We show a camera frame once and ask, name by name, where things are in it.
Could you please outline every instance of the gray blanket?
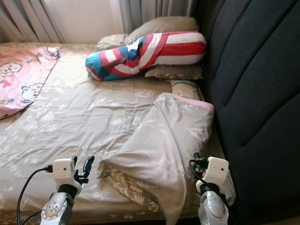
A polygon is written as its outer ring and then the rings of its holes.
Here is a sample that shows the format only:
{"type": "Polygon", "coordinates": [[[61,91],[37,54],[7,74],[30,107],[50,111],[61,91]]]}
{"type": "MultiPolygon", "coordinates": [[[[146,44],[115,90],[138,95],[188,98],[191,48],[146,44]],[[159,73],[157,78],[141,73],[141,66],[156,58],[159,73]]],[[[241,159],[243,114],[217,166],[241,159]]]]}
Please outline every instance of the gray blanket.
{"type": "Polygon", "coordinates": [[[189,160],[195,152],[208,156],[213,117],[209,103],[161,94],[121,149],[102,159],[98,177],[176,224],[196,191],[189,160]]]}

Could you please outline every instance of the pink blanket trim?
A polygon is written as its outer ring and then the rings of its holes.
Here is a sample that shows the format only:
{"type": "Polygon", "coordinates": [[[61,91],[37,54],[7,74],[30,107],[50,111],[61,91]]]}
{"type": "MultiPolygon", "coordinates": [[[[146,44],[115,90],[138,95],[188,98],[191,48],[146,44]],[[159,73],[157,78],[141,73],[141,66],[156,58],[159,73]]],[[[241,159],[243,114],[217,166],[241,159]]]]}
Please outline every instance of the pink blanket trim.
{"type": "Polygon", "coordinates": [[[198,101],[198,100],[193,100],[193,99],[189,99],[189,98],[185,98],[185,97],[181,97],[179,95],[175,95],[175,94],[171,94],[174,98],[177,98],[181,101],[184,101],[184,102],[187,102],[187,103],[190,103],[191,105],[197,105],[197,106],[200,106],[200,107],[203,107],[205,109],[208,109],[210,110],[213,114],[215,114],[215,107],[208,103],[208,102],[203,102],[203,101],[198,101]]]}

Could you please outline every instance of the upholstered headboard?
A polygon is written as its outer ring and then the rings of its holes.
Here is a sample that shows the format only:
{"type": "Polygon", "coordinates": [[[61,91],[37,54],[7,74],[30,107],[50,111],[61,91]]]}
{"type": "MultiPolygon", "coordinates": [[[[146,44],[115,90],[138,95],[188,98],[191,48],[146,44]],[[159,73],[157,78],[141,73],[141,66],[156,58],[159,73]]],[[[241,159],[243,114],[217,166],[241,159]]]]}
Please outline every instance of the upholstered headboard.
{"type": "Polygon", "coordinates": [[[300,0],[199,0],[195,16],[238,224],[299,215],[300,0]]]}

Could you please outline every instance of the wall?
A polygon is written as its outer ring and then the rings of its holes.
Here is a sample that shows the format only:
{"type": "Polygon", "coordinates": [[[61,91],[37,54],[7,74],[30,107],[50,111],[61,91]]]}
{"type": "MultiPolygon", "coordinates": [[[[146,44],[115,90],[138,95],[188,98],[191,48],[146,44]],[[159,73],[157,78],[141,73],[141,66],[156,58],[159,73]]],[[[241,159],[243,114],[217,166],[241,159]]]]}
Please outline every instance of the wall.
{"type": "Polygon", "coordinates": [[[44,0],[67,43],[97,43],[121,33],[110,0],[44,0]]]}

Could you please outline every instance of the mattress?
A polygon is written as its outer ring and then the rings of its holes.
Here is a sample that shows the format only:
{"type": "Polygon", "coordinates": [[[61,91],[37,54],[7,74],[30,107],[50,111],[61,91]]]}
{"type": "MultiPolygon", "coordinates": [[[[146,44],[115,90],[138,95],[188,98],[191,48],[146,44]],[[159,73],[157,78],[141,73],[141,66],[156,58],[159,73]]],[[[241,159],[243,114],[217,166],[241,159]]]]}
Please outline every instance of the mattress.
{"type": "MultiPolygon", "coordinates": [[[[129,200],[104,180],[96,179],[99,159],[116,152],[145,117],[152,102],[171,92],[169,82],[135,77],[99,82],[87,76],[86,57],[95,45],[7,43],[4,46],[57,46],[61,58],[35,102],[0,120],[0,218],[15,224],[19,193],[30,174],[58,158],[78,156],[82,170],[90,155],[95,161],[89,183],[75,199],[73,224],[164,219],[129,200]]],[[[56,192],[53,175],[40,172],[22,198],[23,218],[42,209],[56,192]]],[[[199,195],[182,217],[196,217],[199,195]]]]}

